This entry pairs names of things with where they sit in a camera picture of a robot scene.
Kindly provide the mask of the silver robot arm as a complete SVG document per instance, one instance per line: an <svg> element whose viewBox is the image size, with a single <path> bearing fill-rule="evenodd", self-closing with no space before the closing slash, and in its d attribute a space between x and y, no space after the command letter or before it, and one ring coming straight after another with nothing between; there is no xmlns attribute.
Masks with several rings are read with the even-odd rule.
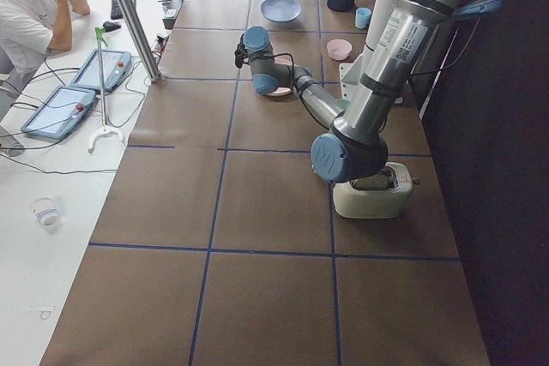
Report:
<svg viewBox="0 0 549 366"><path fill-rule="evenodd" d="M264 27L248 28L234 52L235 64L248 64L255 91L294 89L308 112L327 129L311 146L313 171L324 181L345 183L380 172L388 158L380 129L437 26L450 20L493 13L502 0L377 0L391 6L372 55L362 56L358 85L341 106L307 68L275 62Z"/></svg>

